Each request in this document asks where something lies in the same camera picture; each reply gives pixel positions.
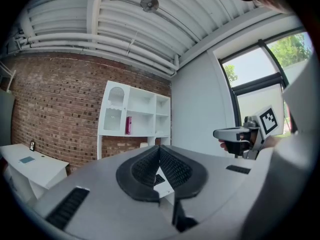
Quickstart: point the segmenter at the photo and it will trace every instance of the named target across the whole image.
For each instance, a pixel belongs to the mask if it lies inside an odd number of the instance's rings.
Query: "sky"
[[[303,33],[303,35],[304,46],[311,48],[313,51],[312,42],[308,34]],[[261,48],[234,58],[224,65],[234,65],[234,72],[238,76],[238,80],[232,82],[232,87],[276,73],[276,70]]]

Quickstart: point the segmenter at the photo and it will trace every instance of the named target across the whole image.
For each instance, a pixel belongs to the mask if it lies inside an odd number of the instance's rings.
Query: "brick wall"
[[[122,63],[69,53],[22,54],[4,60],[16,70],[11,141],[70,163],[97,157],[99,112],[108,80],[171,97],[171,83]],[[136,149],[147,138],[103,137],[102,157]]]

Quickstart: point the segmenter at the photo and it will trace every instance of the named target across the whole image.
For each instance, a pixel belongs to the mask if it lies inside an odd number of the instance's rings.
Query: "white table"
[[[23,144],[0,146],[0,151],[8,163],[14,190],[26,203],[39,199],[45,191],[67,177],[68,162],[31,151]],[[34,160],[20,161],[26,157]]]

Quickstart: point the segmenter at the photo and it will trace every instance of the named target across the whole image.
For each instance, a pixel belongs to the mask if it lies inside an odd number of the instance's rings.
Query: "tree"
[[[229,79],[230,84],[238,80],[238,76],[235,73],[235,66],[234,65],[223,65],[224,71]]]
[[[311,50],[305,46],[305,36],[302,33],[280,39],[269,47],[283,68],[305,61],[311,56]]]

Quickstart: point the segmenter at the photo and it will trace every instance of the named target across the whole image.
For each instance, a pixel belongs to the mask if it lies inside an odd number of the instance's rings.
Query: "window frame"
[[[288,82],[288,79],[287,79],[286,74],[284,72],[284,69],[281,67],[276,56],[269,49],[268,44],[273,43],[273,42],[278,41],[283,38],[287,38],[289,36],[303,33],[303,32],[306,32],[304,27],[297,27],[292,30],[288,30],[288,31],[279,33],[277,35],[273,35],[273,36],[266,38],[266,39],[263,39],[263,40],[259,39],[258,42],[254,43],[254,44],[251,44],[251,45],[249,45],[249,46],[247,46],[237,52],[234,52],[223,59],[218,59],[219,64],[221,66],[221,69],[223,71],[224,77],[226,79],[230,95],[231,95],[231,101],[232,101],[233,112],[234,112],[234,121],[235,121],[236,127],[242,126],[241,112],[240,112],[240,107],[239,107],[239,103],[238,103],[238,96],[239,95],[251,93],[251,92],[258,91],[263,88],[267,88],[267,87],[278,85],[278,84],[280,84],[280,86],[283,88],[283,90],[285,90],[286,87],[289,85],[289,82]],[[274,65],[277,72],[274,74],[250,81],[250,82],[246,82],[244,84],[240,84],[235,87],[231,87],[223,64],[228,61],[231,61],[241,55],[252,52],[253,50],[256,50],[258,48],[262,48],[262,50],[266,54],[267,58]],[[290,113],[290,120],[291,120],[291,133],[294,133],[298,129],[297,129],[297,125],[296,125],[291,113]]]

